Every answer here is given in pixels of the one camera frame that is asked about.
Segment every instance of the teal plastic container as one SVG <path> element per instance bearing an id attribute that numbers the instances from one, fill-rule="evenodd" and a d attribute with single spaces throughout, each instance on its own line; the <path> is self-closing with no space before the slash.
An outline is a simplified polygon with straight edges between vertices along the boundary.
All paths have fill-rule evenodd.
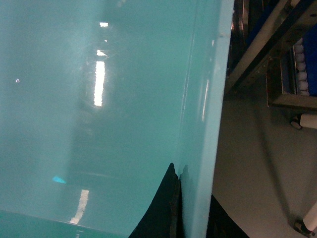
<path id="1" fill-rule="evenodd" d="M 185 235 L 204 237 L 232 10 L 0 1 L 2 237 L 127 238 L 171 162 Z"/>

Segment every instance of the teal bin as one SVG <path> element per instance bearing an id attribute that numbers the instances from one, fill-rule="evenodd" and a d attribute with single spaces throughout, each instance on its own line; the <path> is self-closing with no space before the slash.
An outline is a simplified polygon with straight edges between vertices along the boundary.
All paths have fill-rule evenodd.
<path id="1" fill-rule="evenodd" d="M 1 0 L 0 236 L 127 238 L 174 163 L 204 237 L 232 10 Z"/>

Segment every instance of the glossy surface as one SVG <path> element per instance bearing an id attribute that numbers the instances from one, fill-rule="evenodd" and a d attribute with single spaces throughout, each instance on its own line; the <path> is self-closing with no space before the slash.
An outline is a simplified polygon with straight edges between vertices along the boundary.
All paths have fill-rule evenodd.
<path id="1" fill-rule="evenodd" d="M 1 1 L 0 209 L 128 237 L 173 162 L 205 232 L 232 4 Z"/>

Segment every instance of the metal rack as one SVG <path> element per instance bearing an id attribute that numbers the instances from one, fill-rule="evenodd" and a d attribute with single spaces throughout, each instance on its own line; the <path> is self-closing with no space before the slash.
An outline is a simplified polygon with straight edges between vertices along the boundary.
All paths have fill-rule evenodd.
<path id="1" fill-rule="evenodd" d="M 250 33 L 252 21 L 251 0 L 237 0 L 232 23 L 231 52 L 228 62 L 228 74 L 225 93 L 233 93 L 243 87 L 249 87 L 266 74 L 267 104 L 269 107 L 285 107 L 308 111 L 317 111 L 317 97 L 299 95 L 296 80 L 293 92 L 283 87 L 283 63 L 287 56 L 292 60 L 294 44 L 317 24 L 316 0 L 280 0 L 247 47 L 246 32 Z M 263 9 L 269 3 L 262 1 Z M 248 19 L 249 27 L 244 27 Z M 233 53 L 240 45 L 243 52 Z"/>

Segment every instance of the caster wheel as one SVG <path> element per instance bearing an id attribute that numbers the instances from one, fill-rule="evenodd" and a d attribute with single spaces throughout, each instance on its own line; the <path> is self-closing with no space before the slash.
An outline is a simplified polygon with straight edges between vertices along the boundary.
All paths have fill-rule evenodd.
<path id="1" fill-rule="evenodd" d="M 303 127 L 300 125 L 300 120 L 298 119 L 298 117 L 294 117 L 293 119 L 291 119 L 290 124 L 292 127 L 300 130 Z"/>

